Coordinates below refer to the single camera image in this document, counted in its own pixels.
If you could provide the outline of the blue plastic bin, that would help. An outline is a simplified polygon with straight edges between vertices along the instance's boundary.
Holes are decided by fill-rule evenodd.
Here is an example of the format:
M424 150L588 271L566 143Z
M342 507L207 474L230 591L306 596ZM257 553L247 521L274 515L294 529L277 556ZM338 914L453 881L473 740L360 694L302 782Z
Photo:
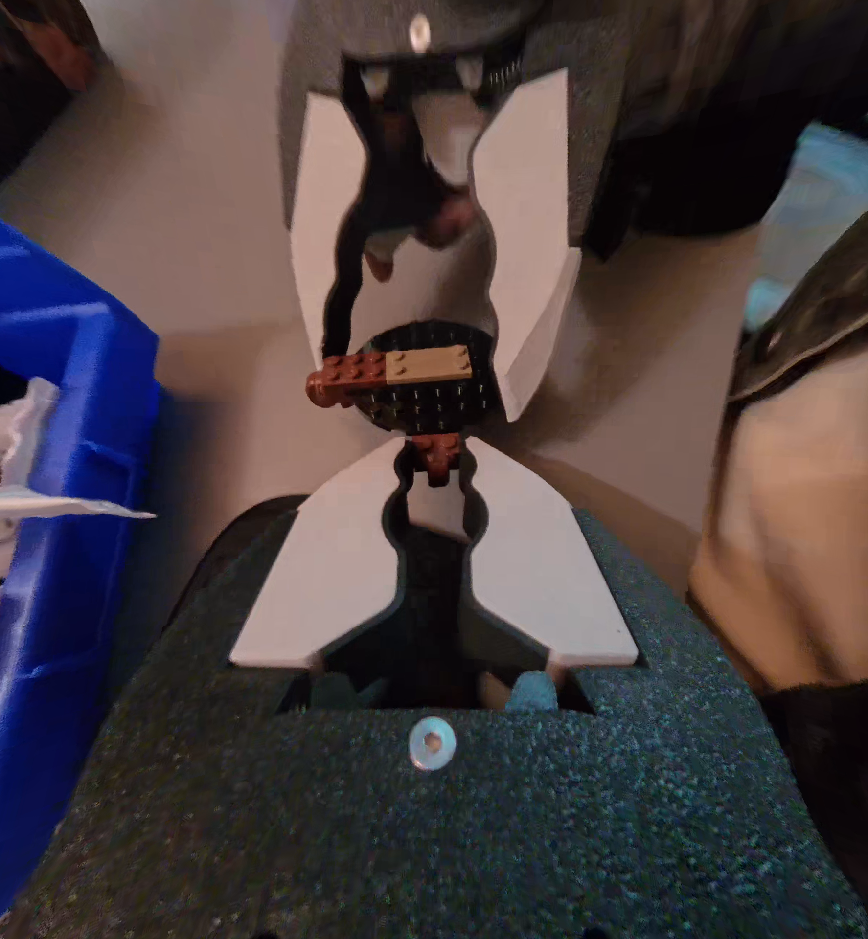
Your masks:
M59 391L29 486L138 505L160 403L158 337L0 220L0 365ZM28 519L0 603L0 917L64 817L107 708L133 523Z

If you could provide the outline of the small brown lego piece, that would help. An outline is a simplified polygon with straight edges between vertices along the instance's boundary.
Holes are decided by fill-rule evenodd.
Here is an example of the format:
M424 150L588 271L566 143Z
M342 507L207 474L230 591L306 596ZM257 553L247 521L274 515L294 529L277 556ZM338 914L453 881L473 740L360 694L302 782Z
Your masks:
M428 477L428 487L446 487L462 453L462 436L457 433L415 435L410 437L415 473Z

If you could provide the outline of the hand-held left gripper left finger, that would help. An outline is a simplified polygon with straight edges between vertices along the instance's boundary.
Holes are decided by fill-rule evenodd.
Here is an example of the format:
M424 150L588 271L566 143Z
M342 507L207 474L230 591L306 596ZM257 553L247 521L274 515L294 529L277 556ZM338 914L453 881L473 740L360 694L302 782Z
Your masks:
M232 665L311 667L393 607L399 557L382 517L401 483L395 461L406 442L387 441L301 504L229 653Z

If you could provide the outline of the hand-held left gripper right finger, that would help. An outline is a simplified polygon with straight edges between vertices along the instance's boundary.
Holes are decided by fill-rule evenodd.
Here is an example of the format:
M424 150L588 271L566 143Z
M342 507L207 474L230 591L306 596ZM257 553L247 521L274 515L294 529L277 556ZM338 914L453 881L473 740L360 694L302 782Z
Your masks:
M460 485L465 652L500 668L629 667L639 650L570 503L484 440Z

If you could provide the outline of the black orchid lego box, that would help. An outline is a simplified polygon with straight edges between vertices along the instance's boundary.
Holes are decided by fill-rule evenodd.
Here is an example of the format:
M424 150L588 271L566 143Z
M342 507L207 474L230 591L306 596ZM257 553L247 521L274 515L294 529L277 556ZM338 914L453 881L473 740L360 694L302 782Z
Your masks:
M0 187L97 79L99 39L79 1L0 1Z

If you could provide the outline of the person's right hand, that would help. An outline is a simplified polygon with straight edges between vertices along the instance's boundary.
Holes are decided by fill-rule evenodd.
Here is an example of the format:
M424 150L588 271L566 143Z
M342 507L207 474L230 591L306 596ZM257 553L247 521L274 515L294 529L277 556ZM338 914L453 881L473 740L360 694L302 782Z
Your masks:
M405 241L414 239L432 251L442 251L459 241L476 218L468 192L450 195L428 221L370 235L363 249L367 268L376 281L387 283L393 275L394 256Z

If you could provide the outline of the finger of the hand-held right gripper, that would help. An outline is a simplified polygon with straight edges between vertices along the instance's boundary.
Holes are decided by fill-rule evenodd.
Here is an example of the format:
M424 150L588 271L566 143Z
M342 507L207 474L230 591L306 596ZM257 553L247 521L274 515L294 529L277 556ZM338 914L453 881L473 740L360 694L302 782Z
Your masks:
M360 195L366 150L343 103L310 92L300 138L290 259L315 367L323 364L325 307L336 282L336 247Z
M492 369L512 423L545 377L581 264L569 244L566 68L511 94L476 143L472 171L493 244Z

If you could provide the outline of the person's beige shirt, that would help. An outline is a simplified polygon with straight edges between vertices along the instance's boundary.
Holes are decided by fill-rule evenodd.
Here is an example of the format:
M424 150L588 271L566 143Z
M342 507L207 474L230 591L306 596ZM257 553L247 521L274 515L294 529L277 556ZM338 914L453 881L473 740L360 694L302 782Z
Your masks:
M868 344L723 430L692 599L757 692L868 681Z

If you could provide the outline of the round black lego assembly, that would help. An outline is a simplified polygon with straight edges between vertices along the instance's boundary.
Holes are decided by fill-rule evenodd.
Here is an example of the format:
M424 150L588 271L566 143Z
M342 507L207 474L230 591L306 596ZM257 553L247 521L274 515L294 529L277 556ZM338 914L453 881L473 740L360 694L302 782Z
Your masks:
M461 432L500 407L493 344L474 326L416 321L374 336L353 354L326 358L305 392L319 407L355 407L374 426L408 437ZM411 354L460 349L468 363L462 374L408 381L397 370Z

